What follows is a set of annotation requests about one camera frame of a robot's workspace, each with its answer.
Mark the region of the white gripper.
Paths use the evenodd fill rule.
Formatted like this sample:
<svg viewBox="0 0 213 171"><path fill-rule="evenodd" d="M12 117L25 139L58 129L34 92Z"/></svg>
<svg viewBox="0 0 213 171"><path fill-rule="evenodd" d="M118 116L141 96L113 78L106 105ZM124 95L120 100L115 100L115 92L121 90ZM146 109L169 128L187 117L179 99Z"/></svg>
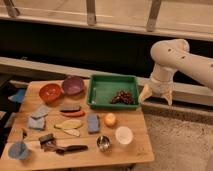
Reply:
<svg viewBox="0 0 213 171"><path fill-rule="evenodd" d="M154 77L150 77L149 85L145 84L142 92L139 95L139 102L143 103L151 96L151 89L154 93L160 94L167 101L168 105L172 105L173 82L162 82Z"/></svg>

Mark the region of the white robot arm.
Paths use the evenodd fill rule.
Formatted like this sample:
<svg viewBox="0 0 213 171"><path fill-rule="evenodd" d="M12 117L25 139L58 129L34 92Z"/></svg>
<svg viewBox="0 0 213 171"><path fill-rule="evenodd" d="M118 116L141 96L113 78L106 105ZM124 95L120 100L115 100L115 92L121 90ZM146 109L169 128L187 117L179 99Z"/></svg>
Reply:
<svg viewBox="0 0 213 171"><path fill-rule="evenodd" d="M191 54L185 39L158 41L152 45L150 54L155 64L138 97L140 103L158 94L172 105L173 76L177 71L213 90L213 58Z"/></svg>

